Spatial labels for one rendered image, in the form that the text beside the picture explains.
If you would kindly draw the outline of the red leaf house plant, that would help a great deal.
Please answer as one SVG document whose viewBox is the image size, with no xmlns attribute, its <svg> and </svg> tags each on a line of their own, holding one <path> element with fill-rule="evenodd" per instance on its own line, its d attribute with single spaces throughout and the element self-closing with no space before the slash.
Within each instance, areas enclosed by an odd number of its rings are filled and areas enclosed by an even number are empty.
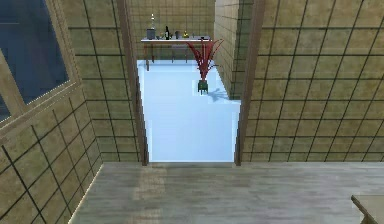
<svg viewBox="0 0 384 224">
<path fill-rule="evenodd" d="M 205 40 L 200 38 L 198 43 L 201 48 L 198 49 L 195 46 L 195 41 L 188 41 L 187 46 L 194 54 L 195 61 L 197 63 L 197 69 L 200 73 L 200 80 L 198 81 L 197 91 L 200 94 L 208 92 L 208 82 L 206 80 L 209 71 L 216 67 L 215 63 L 212 63 L 213 57 L 223 43 L 223 39 L 219 40 Z"/>
</svg>

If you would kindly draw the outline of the white top wooden table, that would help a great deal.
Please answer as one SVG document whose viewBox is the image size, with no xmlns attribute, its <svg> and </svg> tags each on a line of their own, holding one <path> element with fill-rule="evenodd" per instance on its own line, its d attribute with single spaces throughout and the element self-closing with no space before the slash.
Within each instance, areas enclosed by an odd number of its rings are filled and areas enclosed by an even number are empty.
<svg viewBox="0 0 384 224">
<path fill-rule="evenodd" d="M 143 38 L 141 43 L 143 44 L 144 50 L 144 61 L 146 69 L 149 69 L 150 63 L 155 61 L 154 48 L 160 45 L 179 45 L 180 49 L 187 51 L 189 49 L 188 44 L 204 44 L 211 42 L 212 39 L 209 36 L 197 36 L 189 38 L 175 38 L 172 37 L 169 40 L 159 39 L 155 37 L 154 39 Z"/>
</svg>

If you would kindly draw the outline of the dark glass window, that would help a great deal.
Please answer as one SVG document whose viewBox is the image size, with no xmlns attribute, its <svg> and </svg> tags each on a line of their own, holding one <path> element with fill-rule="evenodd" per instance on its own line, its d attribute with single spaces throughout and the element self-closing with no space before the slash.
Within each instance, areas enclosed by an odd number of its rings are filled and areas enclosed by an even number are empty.
<svg viewBox="0 0 384 224">
<path fill-rule="evenodd" d="M 0 0 L 0 128 L 80 85 L 59 0 Z"/>
</svg>

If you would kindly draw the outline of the tan table corner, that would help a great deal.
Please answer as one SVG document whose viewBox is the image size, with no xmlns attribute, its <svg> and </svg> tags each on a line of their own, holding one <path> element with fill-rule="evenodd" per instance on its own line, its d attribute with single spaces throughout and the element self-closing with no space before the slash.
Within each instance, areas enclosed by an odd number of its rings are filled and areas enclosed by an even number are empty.
<svg viewBox="0 0 384 224">
<path fill-rule="evenodd" d="M 384 195 L 352 195 L 351 200 L 363 214 L 360 224 L 384 224 Z"/>
</svg>

